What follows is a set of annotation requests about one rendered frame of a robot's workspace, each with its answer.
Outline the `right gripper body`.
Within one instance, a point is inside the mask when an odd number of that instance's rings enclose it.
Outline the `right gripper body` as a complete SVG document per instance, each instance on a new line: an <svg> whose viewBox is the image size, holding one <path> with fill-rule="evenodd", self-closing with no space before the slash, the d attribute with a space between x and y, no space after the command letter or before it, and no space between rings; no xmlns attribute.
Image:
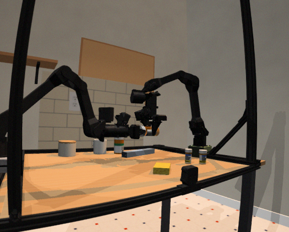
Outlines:
<svg viewBox="0 0 289 232"><path fill-rule="evenodd" d="M158 106L156 104L145 104L144 108L147 108L149 106L151 116L144 116L143 118L137 118L136 121L167 121L166 115L157 115L157 108Z"/></svg>

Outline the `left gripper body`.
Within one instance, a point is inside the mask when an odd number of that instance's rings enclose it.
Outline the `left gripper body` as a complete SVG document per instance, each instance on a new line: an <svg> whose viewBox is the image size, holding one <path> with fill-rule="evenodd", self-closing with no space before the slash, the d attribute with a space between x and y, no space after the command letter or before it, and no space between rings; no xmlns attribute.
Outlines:
<svg viewBox="0 0 289 232"><path fill-rule="evenodd" d="M115 126L115 135L114 137L125 137L127 138L127 135L130 136L131 139L139 139L140 138L140 125L133 125L131 124L130 127L123 127L120 125L114 125Z"/></svg>

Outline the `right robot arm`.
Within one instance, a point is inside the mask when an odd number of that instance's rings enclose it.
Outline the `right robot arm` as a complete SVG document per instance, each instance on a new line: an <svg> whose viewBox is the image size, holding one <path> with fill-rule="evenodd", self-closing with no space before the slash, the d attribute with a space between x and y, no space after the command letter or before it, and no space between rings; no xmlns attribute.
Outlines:
<svg viewBox="0 0 289 232"><path fill-rule="evenodd" d="M195 75L184 71L178 71L168 76L162 78L154 78L145 82L143 90L133 89L130 102L143 104L157 104L157 96L160 96L158 91L151 92L158 89L165 83L171 82L173 80L180 80L181 83L185 84L187 91L189 92L190 107L192 119L189 121L189 128L192 134L195 135L193 138L193 146L207 146L206 136L208 136L209 131L205 128L204 121L201 118L199 99L198 99L198 88L199 88L199 78ZM147 94L146 92L150 92ZM136 118L143 118L144 116L151 116L150 108L147 109L143 107L142 110L136 111Z"/></svg>

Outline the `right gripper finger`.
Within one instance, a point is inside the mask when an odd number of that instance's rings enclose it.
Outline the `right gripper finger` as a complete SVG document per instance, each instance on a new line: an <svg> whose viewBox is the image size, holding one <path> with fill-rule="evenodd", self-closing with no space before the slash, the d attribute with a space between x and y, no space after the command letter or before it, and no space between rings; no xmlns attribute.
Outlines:
<svg viewBox="0 0 289 232"><path fill-rule="evenodd" d="M149 121L140 121L145 127L150 127L151 123Z"/></svg>
<svg viewBox="0 0 289 232"><path fill-rule="evenodd" d="M151 125L152 125L152 135L154 136L158 127L160 126L160 124L162 123L161 121L150 121Z"/></svg>

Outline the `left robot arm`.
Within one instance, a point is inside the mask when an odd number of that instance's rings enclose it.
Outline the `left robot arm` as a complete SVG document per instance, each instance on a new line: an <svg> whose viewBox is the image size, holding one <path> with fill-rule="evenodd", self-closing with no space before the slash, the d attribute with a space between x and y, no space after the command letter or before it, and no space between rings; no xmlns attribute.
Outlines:
<svg viewBox="0 0 289 232"><path fill-rule="evenodd" d="M97 120L93 112L86 82L66 65L62 65L54 70L41 86L23 99L23 114L53 88L61 84L76 91L83 116L83 131L85 136L98 138L101 142L104 142L104 137L114 137L115 126L113 124L106 124L114 120L114 108L99 107L99 120ZM0 114L0 158L7 157L7 137L5 135L8 132L8 112L9 109ZM116 115L115 118L118 125L129 127L127 124L130 118L129 114L123 112L120 115Z"/></svg>

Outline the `yellow sponge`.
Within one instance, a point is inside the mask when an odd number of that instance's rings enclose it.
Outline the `yellow sponge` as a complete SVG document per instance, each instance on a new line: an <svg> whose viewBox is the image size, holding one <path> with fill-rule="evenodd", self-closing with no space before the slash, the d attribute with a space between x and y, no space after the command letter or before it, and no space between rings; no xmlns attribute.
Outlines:
<svg viewBox="0 0 289 232"><path fill-rule="evenodd" d="M156 164L153 167L153 174L169 175L170 167L171 167L170 163L156 162Z"/></svg>

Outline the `grey cylindrical container with tan lid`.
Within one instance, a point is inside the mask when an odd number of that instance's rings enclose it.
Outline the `grey cylindrical container with tan lid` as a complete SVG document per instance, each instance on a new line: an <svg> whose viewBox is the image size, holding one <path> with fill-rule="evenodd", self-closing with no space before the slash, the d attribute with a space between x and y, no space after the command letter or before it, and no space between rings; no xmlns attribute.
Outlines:
<svg viewBox="0 0 289 232"><path fill-rule="evenodd" d="M58 156L60 157L76 156L76 141L72 140L58 141Z"/></svg>

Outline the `grey mug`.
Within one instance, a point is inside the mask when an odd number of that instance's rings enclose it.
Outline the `grey mug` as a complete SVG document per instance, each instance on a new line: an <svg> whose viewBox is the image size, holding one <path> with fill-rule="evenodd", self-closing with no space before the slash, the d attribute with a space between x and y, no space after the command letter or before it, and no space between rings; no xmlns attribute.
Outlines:
<svg viewBox="0 0 289 232"><path fill-rule="evenodd" d="M94 154L106 154L106 144L107 140L104 139L104 142L99 141L99 139L93 140L93 153Z"/></svg>

